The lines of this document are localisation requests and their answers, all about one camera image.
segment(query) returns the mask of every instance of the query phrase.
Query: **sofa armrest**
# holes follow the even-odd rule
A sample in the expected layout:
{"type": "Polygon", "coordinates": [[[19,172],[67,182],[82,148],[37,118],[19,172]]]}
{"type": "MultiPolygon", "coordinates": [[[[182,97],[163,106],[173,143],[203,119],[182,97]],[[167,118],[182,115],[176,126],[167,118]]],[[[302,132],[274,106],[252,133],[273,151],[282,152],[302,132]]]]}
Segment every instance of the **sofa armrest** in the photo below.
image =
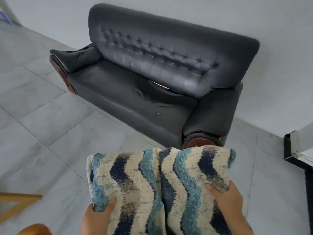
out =
{"type": "Polygon", "coordinates": [[[50,59],[61,63],[68,73],[74,73],[78,70],[96,63],[102,59],[102,54],[95,48],[87,46],[77,51],[50,50],[50,59]]]}
{"type": "Polygon", "coordinates": [[[206,133],[217,138],[227,136],[242,90],[242,83],[233,89],[217,89],[206,94],[187,120],[184,136],[206,133]]]}

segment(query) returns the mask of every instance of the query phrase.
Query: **tufted backrest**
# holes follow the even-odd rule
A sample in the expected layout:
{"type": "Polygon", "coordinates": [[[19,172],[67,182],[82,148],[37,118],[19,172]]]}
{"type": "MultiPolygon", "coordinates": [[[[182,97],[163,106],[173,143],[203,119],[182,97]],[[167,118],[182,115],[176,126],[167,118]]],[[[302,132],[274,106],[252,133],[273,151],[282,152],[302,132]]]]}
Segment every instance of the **tufted backrest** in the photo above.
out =
{"type": "Polygon", "coordinates": [[[259,49],[249,37],[109,4],[91,8],[89,35],[105,59],[197,99],[237,85],[259,49]]]}

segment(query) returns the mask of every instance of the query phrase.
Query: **sofa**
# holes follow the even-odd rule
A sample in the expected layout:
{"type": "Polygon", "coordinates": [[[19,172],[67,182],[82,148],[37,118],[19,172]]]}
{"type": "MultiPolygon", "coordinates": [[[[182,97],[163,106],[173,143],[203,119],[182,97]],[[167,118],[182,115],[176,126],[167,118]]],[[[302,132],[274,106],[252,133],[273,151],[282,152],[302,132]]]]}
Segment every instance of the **sofa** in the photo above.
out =
{"type": "Polygon", "coordinates": [[[108,4],[88,26],[88,46],[50,51],[70,92],[165,147],[224,145],[256,39],[108,4]]]}

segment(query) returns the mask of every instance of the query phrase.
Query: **tiled floor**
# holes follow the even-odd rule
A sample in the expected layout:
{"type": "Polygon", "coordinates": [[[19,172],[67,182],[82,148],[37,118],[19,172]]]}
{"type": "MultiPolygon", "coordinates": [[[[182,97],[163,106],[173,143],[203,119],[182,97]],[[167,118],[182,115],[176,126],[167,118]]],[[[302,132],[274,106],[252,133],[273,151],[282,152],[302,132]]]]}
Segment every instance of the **tiled floor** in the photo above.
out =
{"type": "MultiPolygon", "coordinates": [[[[162,147],[69,93],[48,62],[51,48],[70,49],[0,27],[0,191],[44,195],[1,224],[3,235],[34,223],[55,235],[79,234],[91,203],[86,157],[162,147]]],[[[304,172],[283,160],[283,139],[235,119],[226,146],[237,151],[231,176],[255,234],[309,234],[304,172]]]]}

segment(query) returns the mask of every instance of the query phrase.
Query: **baseboard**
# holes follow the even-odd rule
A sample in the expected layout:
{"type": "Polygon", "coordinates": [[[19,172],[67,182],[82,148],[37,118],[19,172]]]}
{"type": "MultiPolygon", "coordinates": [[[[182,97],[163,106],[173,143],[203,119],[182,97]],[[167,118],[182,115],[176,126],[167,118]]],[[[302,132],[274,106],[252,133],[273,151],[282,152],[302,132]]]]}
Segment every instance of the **baseboard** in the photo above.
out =
{"type": "Polygon", "coordinates": [[[313,235],[313,168],[312,166],[292,156],[290,134],[286,134],[284,137],[284,159],[287,162],[290,162],[293,165],[296,165],[305,170],[306,198],[308,202],[309,223],[311,234],[313,235]]]}

